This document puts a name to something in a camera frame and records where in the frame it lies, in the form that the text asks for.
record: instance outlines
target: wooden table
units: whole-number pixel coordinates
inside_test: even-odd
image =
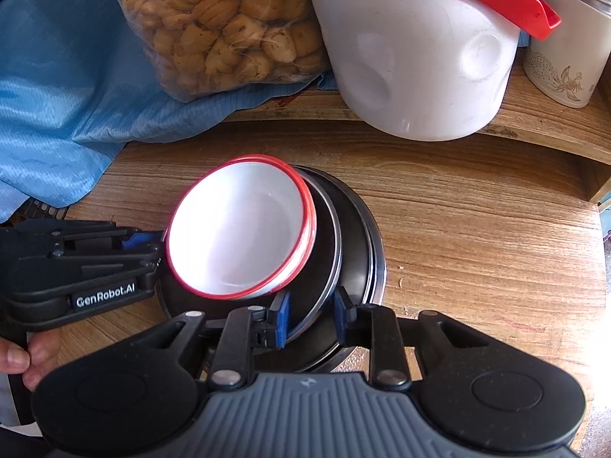
[[[359,122],[227,123],[169,145],[131,143],[68,217],[160,229],[195,180],[245,152],[328,171],[363,197],[384,238],[384,304],[399,316],[443,311],[566,369],[592,401],[605,267],[575,156],[491,136],[409,142]],[[66,327],[62,361],[162,319],[152,298]]]

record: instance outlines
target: white canister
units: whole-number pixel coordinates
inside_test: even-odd
[[[531,39],[524,71],[565,106],[588,104],[611,52],[611,0],[546,0],[562,24],[546,41]]]
[[[312,0],[340,94],[407,139],[472,134],[499,111],[519,28],[479,0]]]

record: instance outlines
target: red bowl rim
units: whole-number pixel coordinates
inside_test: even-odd
[[[185,283],[183,279],[176,272],[176,268],[174,267],[174,264],[172,262],[172,256],[170,254],[170,238],[172,237],[172,233],[171,233],[172,223],[174,222],[174,218],[176,217],[178,208],[180,208],[180,205],[182,205],[182,202],[184,201],[184,199],[190,194],[191,191],[195,189],[195,187],[199,185],[200,182],[202,182],[204,179],[206,179],[206,177],[209,177],[214,172],[222,168],[228,167],[230,165],[235,165],[237,163],[245,163],[245,162],[260,162],[260,163],[267,163],[268,165],[272,165],[282,170],[295,183],[295,185],[297,186],[297,190],[299,191],[299,195],[301,196],[301,202],[303,205],[303,216],[304,216],[301,222],[301,229],[299,230],[299,237],[297,241],[295,242],[295,245],[293,246],[291,252],[288,254],[288,257],[286,257],[283,263],[276,270],[274,270],[274,272],[271,273],[269,277],[265,278],[258,284],[252,287],[249,287],[248,289],[245,289],[243,291],[238,291],[238,292],[234,292],[231,294],[213,294],[213,293],[206,292],[206,291],[200,291],[198,289],[195,289],[192,286],[189,286],[187,283]],[[279,286],[275,287],[273,290],[270,290],[268,293],[266,293],[266,294],[269,294],[271,292],[275,292],[279,289],[282,289],[284,286],[286,286],[290,281],[292,281],[296,277],[296,275],[305,266],[308,258],[310,258],[310,254],[314,247],[314,240],[316,238],[316,227],[317,227],[316,224],[317,224],[316,223],[316,210],[314,207],[314,199],[312,198],[312,194],[310,193],[310,190],[308,189],[306,182],[303,180],[303,178],[301,178],[301,176],[297,173],[297,171],[295,171],[294,168],[288,165],[288,163],[283,162],[282,160],[279,160],[276,157],[272,157],[269,155],[261,155],[261,154],[243,155],[243,156],[235,157],[231,160],[228,160],[227,162],[223,163],[222,165],[219,165],[218,167],[216,167],[215,169],[212,169],[212,171],[208,172],[206,175],[204,175],[204,177],[202,177],[195,184],[193,184],[189,188],[189,190],[184,194],[184,196],[181,198],[180,202],[176,206],[174,213],[172,214],[172,218],[170,219],[170,223],[167,226],[167,230],[165,234],[166,261],[167,261],[168,266],[170,267],[170,270],[172,270],[173,276],[176,278],[178,283],[180,283],[180,285],[184,287],[184,289],[198,296],[202,296],[208,299],[233,300],[233,299],[239,299],[239,298],[248,296],[256,292],[257,290],[262,289],[263,287],[267,286],[271,282],[273,282],[278,277],[278,275],[280,275],[280,273],[283,272],[283,270],[285,269],[286,265],[291,260],[291,258],[294,257],[295,252],[297,251],[299,246],[303,243],[304,239],[307,239],[308,243],[305,249],[305,253],[302,256],[299,263],[297,264],[297,266],[295,267],[295,269],[293,270],[293,272],[286,278],[286,280],[282,281],[282,283]]]

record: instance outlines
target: white bowl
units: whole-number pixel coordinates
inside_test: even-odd
[[[253,298],[288,284],[316,235],[314,201],[285,162],[230,160],[193,186],[166,234],[166,256],[188,290],[216,299]]]

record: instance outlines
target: stacked pan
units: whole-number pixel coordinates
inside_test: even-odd
[[[255,356],[255,368],[278,372],[330,372],[352,348],[338,345],[332,293],[343,286],[355,304],[381,304],[386,261],[380,231],[362,199],[339,179],[316,169],[296,166],[312,194],[318,229],[312,253],[286,286],[291,293],[285,348]],[[187,310],[204,311],[209,319],[226,318],[243,306],[270,306],[274,295],[218,300],[185,289],[163,266],[158,283],[161,306],[169,317]]]

